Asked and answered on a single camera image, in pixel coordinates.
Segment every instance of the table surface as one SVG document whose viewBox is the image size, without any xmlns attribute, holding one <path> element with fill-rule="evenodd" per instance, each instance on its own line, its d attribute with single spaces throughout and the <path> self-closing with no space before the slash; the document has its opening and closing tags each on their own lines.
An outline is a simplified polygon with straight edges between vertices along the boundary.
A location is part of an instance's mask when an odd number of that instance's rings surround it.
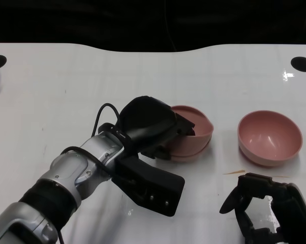
<svg viewBox="0 0 306 244">
<path fill-rule="evenodd" d="M 0 213 L 18 201 L 68 146 L 80 146 L 106 102 L 119 111 L 149 95 L 203 111 L 215 127 L 196 162 L 143 160 L 181 175 L 174 217 L 138 207 L 111 181 L 82 202 L 62 233 L 67 244 L 244 243 L 233 212 L 219 209 L 237 184 L 233 171 L 297 184 L 306 200 L 306 73 L 290 61 L 306 45 L 220 45 L 181 53 L 122 53 L 76 44 L 0 44 Z M 299 157 L 261 168 L 238 151 L 237 126 L 255 110 L 280 112 L 300 127 Z M 115 122 L 105 110 L 100 123 Z M 270 198 L 253 200 L 256 228 L 278 226 Z"/>
</svg>

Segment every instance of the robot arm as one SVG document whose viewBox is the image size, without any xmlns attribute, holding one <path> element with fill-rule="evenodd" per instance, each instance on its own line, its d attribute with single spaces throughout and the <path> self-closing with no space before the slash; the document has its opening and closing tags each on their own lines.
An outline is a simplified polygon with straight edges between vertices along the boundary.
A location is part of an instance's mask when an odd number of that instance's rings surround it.
<svg viewBox="0 0 306 244">
<path fill-rule="evenodd" d="M 145 114 L 140 108 L 147 107 L 150 113 Z M 120 115 L 123 130 L 105 123 L 80 148 L 64 150 L 19 202 L 0 215 L 1 244 L 56 243 L 81 201 L 111 178 L 138 205 L 175 214 L 185 180 L 144 163 L 138 153 L 169 157 L 163 143 L 192 133 L 194 124 L 149 97 L 133 100 Z"/>
</svg>

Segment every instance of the black hole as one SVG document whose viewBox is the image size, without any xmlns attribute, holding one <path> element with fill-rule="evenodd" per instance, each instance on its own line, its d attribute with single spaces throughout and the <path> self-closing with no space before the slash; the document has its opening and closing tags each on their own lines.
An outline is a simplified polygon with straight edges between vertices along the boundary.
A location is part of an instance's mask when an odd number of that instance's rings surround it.
<svg viewBox="0 0 306 244">
<path fill-rule="evenodd" d="M 306 57 L 295 57 L 291 60 L 291 65 L 298 71 L 306 72 Z"/>
</svg>

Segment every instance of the silver robot arm segment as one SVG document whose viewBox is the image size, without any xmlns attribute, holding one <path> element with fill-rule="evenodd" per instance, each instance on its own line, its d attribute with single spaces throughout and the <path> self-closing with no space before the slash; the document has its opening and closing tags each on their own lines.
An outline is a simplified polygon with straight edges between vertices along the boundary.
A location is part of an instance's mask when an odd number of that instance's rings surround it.
<svg viewBox="0 0 306 244">
<path fill-rule="evenodd" d="M 123 151 L 123 145 L 109 132 L 88 139 L 82 149 L 99 159 L 105 166 L 114 170 L 114 159 Z M 50 181 L 63 188 L 75 201 L 75 209 L 81 201 L 89 197 L 96 187 L 110 179 L 87 157 L 77 152 L 58 156 L 38 182 Z M 39 243 L 52 244 L 58 240 L 58 231 L 53 223 L 40 211 L 25 202 L 11 204 L 0 215 L 0 244 Z"/>
</svg>

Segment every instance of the pink bowl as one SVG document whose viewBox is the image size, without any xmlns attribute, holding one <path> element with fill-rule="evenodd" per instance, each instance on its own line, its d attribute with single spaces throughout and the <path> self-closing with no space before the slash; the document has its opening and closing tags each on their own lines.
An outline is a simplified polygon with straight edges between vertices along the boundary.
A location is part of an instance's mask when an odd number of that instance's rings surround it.
<svg viewBox="0 0 306 244">
<path fill-rule="evenodd" d="M 171 157 L 189 157 L 202 151 L 211 139 L 214 130 L 206 115 L 189 106 L 179 105 L 171 109 L 195 124 L 195 136 L 177 137 L 166 145 Z"/>
<path fill-rule="evenodd" d="M 247 114 L 238 126 L 239 147 L 256 164 L 278 166 L 295 157 L 302 134 L 288 117 L 273 111 Z"/>
<path fill-rule="evenodd" d="M 196 159 L 199 158 L 200 155 L 202 155 L 206 149 L 208 149 L 208 145 L 210 142 L 211 138 L 209 139 L 209 141 L 207 142 L 207 144 L 205 145 L 205 147 L 199 151 L 198 153 L 191 155 L 191 156 L 187 156 L 187 157 L 181 157 L 181 156 L 171 156 L 171 160 L 172 161 L 176 161 L 176 162 L 189 162 L 189 161 L 194 161 Z"/>
</svg>

